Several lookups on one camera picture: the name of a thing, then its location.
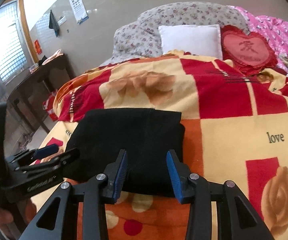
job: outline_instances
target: floral headboard cover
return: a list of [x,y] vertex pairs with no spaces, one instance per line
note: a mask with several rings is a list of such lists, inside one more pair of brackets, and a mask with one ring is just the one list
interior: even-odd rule
[[244,17],[235,9],[209,2],[178,2],[143,12],[137,21],[119,28],[114,35],[113,56],[102,65],[137,57],[162,55],[160,25],[234,25],[246,34]]

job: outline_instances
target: red heart-shaped pillow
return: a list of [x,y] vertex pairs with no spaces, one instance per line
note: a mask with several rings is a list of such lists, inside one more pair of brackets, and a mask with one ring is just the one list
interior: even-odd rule
[[247,76],[277,64],[274,51],[262,35],[255,32],[245,35],[234,26],[222,30],[222,50],[223,59],[231,59],[235,67]]

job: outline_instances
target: pink cloth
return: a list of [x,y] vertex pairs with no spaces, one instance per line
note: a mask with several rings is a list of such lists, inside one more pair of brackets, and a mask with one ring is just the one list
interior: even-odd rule
[[269,46],[274,50],[278,59],[277,66],[288,73],[287,67],[279,58],[279,54],[288,54],[288,22],[266,15],[254,16],[241,7],[231,6],[238,10],[245,18],[251,32],[257,32],[266,38]]

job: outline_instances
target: bed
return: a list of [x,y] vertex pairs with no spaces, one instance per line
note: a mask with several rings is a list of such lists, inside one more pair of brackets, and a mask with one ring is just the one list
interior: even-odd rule
[[[274,238],[288,240],[288,69],[278,61],[284,74],[266,68],[246,77],[231,60],[183,51],[162,55],[158,26],[181,24],[233,25],[245,34],[261,32],[268,43],[271,31],[279,30],[278,41],[284,44],[277,47],[272,38],[269,45],[277,58],[288,53],[288,23],[279,19],[252,18],[242,8],[202,2],[153,8],[116,31],[109,60],[59,90],[54,101],[59,121],[41,147],[55,143],[59,154],[65,151],[91,109],[181,112],[184,162],[209,181],[235,181]],[[172,198],[122,192],[118,204],[106,206],[106,216],[110,239],[177,240],[185,236],[188,206]],[[217,239],[216,228],[213,213],[212,239]]]

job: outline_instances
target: desk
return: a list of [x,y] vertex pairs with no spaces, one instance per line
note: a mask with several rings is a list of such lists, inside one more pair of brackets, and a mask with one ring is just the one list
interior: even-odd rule
[[32,113],[32,115],[39,123],[39,125],[45,130],[45,132],[49,133],[50,130],[47,128],[47,126],[44,124],[43,120],[38,115],[34,107],[28,101],[28,98],[30,96],[29,94],[32,94],[33,86],[35,83],[43,82],[49,92],[55,90],[55,88],[53,87],[52,83],[48,78],[50,71],[54,68],[61,70],[65,69],[70,79],[76,77],[73,73],[73,70],[71,69],[71,65],[68,62],[67,56],[64,54],[62,56],[53,59],[44,66],[40,66],[35,72],[26,77],[17,87],[15,87],[15,89],[12,91],[12,93],[9,95],[7,99],[7,101],[14,107],[14,110],[17,112],[20,118],[26,123],[26,125],[32,131],[35,131],[35,129],[33,125],[29,122],[29,120],[26,118],[26,116],[20,111],[18,103],[22,101],[29,109],[29,111]]

